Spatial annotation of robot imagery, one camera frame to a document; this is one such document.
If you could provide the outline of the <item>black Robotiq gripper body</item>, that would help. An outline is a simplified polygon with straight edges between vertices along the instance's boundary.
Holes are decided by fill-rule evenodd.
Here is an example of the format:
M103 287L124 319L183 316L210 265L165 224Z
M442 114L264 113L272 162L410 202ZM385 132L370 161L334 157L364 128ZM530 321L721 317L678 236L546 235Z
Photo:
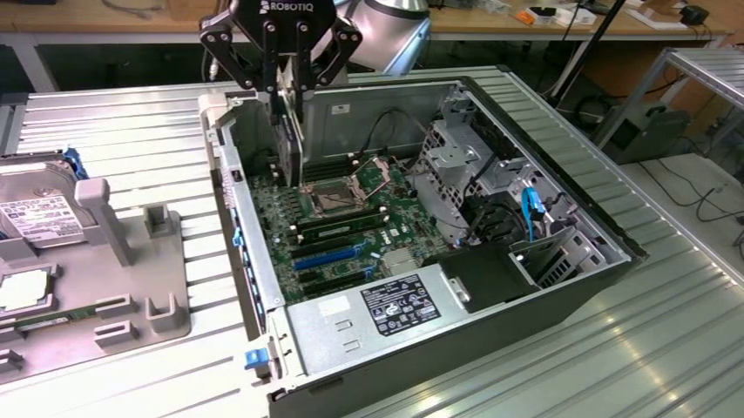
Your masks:
M263 53L296 54L316 45L336 19L332 1L231 1L232 23Z

